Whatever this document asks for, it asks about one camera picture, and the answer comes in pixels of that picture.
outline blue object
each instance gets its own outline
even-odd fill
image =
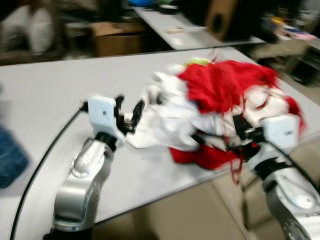
[[[145,7],[153,4],[154,1],[153,0],[129,0],[129,3],[137,7]]]
[[[8,187],[28,164],[21,147],[6,129],[0,127],[0,189]]]

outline cardboard box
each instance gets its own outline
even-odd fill
[[[143,53],[144,26],[139,22],[99,22],[91,29],[98,57]]]

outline background table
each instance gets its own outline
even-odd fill
[[[237,50],[221,49],[226,59],[252,62]],[[21,194],[46,148],[80,101],[95,94],[124,94],[123,111],[133,109],[153,72],[191,57],[206,57],[210,49],[175,51],[146,55],[57,61],[0,67],[3,93],[12,129],[32,161],[31,167],[8,189],[0,191],[0,239],[8,240]],[[280,81],[304,112],[306,133],[320,129],[320,107]],[[52,224],[58,187],[69,171],[72,158],[93,136],[88,116],[82,114],[66,131],[49,155],[27,195],[18,222],[17,240],[40,240]],[[96,222],[157,201],[223,174],[195,165],[174,164],[165,147],[136,150],[129,145],[117,150],[111,175],[103,186]]]
[[[263,40],[252,36],[247,41],[221,42],[204,26],[196,26],[181,13],[170,15],[135,7],[134,11],[174,50],[217,48],[244,44],[262,44]],[[183,28],[183,32],[167,33],[170,29]]]

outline crumpled garment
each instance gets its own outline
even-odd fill
[[[187,83],[188,99],[197,104],[201,113],[223,114],[237,109],[237,114],[243,112],[243,117],[254,127],[259,126],[260,119],[290,113],[300,117],[302,131],[301,110],[293,98],[277,88],[276,76],[273,69],[236,61],[207,66],[192,64],[178,75]],[[203,144],[194,152],[173,147],[170,152],[176,163],[196,163],[205,169],[216,169],[238,158],[232,152]]]
[[[234,136],[233,115],[243,112],[254,127],[262,118],[302,113],[296,101],[277,87],[276,72],[267,67],[224,61],[216,64],[170,66],[156,73],[145,88],[146,106],[135,135],[127,141],[141,149],[170,147],[176,163],[196,163],[205,169],[217,169],[237,159],[226,152],[224,142],[215,147],[199,145],[191,135],[197,130]]]
[[[220,114],[200,114],[197,105],[187,99],[187,91],[185,82],[176,76],[155,73],[154,81],[142,94],[145,102],[142,118],[135,134],[126,137],[127,142],[137,149],[166,146],[196,151],[199,144],[191,136],[197,129],[212,134],[235,134],[234,126]],[[221,140],[217,140],[219,143],[224,147]]]

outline red cloth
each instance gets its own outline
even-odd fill
[[[241,97],[252,85],[276,86],[276,76],[273,69],[236,61],[191,64],[178,75],[187,82],[187,97],[196,102],[200,113],[225,113],[240,105]]]
[[[178,77],[187,82],[187,97],[195,101],[201,113],[225,113],[241,104],[246,89],[253,85],[276,87],[277,73],[273,69],[236,61],[224,61],[207,66],[191,64]],[[285,99],[289,113],[300,117],[300,130],[304,127],[302,114],[292,97]],[[170,148],[174,161],[178,164],[196,163],[205,169],[217,169],[238,157],[233,152],[200,145],[195,152]]]

